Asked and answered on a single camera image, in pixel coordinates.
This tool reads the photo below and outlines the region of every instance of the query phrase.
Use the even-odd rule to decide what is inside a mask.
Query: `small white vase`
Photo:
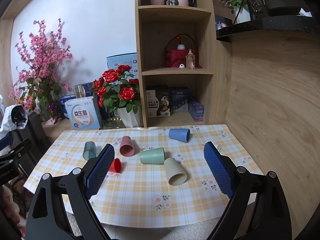
[[[238,7],[234,8],[235,17],[237,16],[238,11],[239,11]],[[247,9],[242,7],[237,18],[237,23],[243,23],[247,21],[250,21],[250,13]]]
[[[133,128],[133,127],[141,127],[142,126],[142,115],[141,109],[138,108],[138,112],[135,114],[133,110],[127,113],[127,108],[119,108],[118,114],[126,126],[126,128]]]

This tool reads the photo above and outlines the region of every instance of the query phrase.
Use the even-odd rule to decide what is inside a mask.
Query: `perfume bottle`
[[[193,55],[191,49],[189,50],[188,55],[186,55],[186,65],[188,69],[196,68],[195,55]]]

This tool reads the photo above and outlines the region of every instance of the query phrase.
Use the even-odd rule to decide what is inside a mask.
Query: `yellow and white checkered tablecloth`
[[[190,141],[170,139],[170,128],[189,128]],[[166,157],[175,158],[183,166],[188,180],[182,185],[170,186],[164,165],[141,164],[137,153],[132,157],[122,156],[119,146],[124,135],[134,140],[138,152],[164,147]],[[75,167],[83,167],[86,161],[82,152],[86,141],[94,141],[97,152],[107,143],[112,144],[116,157],[122,162],[122,172],[108,172],[98,194],[90,199],[100,222],[110,225],[162,228],[220,217],[229,199],[221,193],[204,159],[203,148],[208,141],[220,144],[220,153],[229,156],[236,166],[242,165],[252,173],[263,174],[226,125],[70,130],[54,142],[24,186],[34,193],[44,173],[61,176]],[[66,210],[72,213],[67,196],[64,196],[64,202]]]

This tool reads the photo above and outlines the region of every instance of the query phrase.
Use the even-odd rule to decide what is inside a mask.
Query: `white wall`
[[[46,20],[47,33],[65,23],[62,36],[71,45],[73,58],[66,60],[60,75],[68,75],[71,86],[98,79],[107,69],[107,57],[136,50],[134,0],[32,0],[15,18],[11,40],[12,81],[18,70],[28,68],[14,45],[23,31],[27,48],[29,33],[37,33],[34,20]]]

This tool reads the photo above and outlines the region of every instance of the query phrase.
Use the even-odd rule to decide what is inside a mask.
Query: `red bag handle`
[[[176,38],[178,38],[179,36],[181,36],[181,35],[185,35],[185,36],[188,36],[191,40],[192,40],[192,42],[193,42],[193,44],[194,44],[194,46],[195,46],[195,48],[196,48],[196,52],[197,52],[197,61],[199,60],[199,51],[198,51],[198,46],[197,46],[197,44],[196,44],[196,42],[195,42],[195,40],[190,36],[190,35],[188,35],[188,34],[186,34],[186,33],[180,33],[180,34],[178,34],[178,35],[176,35],[176,36],[174,36],[168,43],[167,43],[167,45],[165,46],[165,48],[164,48],[164,58],[165,58],[165,51],[167,50],[167,48],[169,47],[169,45],[170,45],[170,43],[171,43],[171,41],[173,41],[173,40],[175,40]],[[177,60],[182,60],[182,58],[177,58],[177,59],[175,59],[175,60],[173,60],[168,66],[166,66],[166,67],[170,67],[170,66],[172,66]],[[196,66],[198,66],[199,68],[202,68],[200,65],[199,65],[199,62],[196,62]]]

